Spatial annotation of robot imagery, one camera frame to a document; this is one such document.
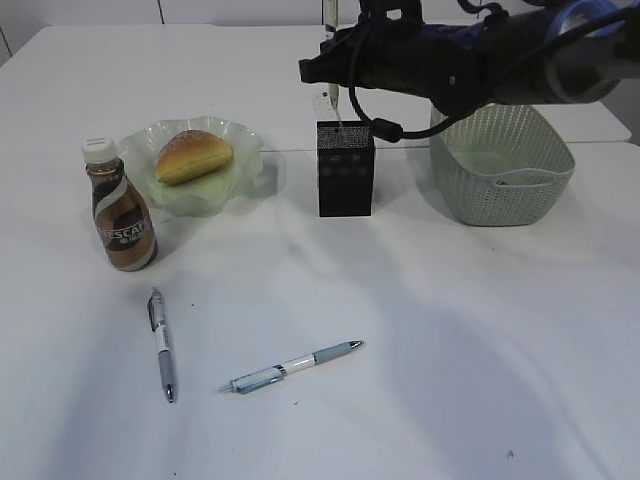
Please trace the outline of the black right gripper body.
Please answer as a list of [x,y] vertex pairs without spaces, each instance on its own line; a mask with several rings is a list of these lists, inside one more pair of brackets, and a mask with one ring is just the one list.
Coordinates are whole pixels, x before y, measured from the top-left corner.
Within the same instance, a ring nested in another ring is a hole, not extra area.
[[299,61],[303,83],[331,83],[426,98],[442,113],[467,113],[487,103],[489,15],[473,25],[427,24],[420,9],[392,19],[363,9],[358,22]]

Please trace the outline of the blue black right robot arm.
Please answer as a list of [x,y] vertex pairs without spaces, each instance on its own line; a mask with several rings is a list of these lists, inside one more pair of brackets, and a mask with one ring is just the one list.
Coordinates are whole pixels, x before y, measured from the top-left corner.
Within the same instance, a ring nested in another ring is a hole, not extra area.
[[[460,4],[488,14],[473,25],[427,24],[418,1],[363,1],[357,23],[299,62],[300,79],[347,88],[358,118],[390,143],[433,137],[488,104],[586,104],[639,75],[639,5],[535,1],[510,15],[496,2]],[[356,91],[425,98],[444,115],[419,131],[371,118]]]

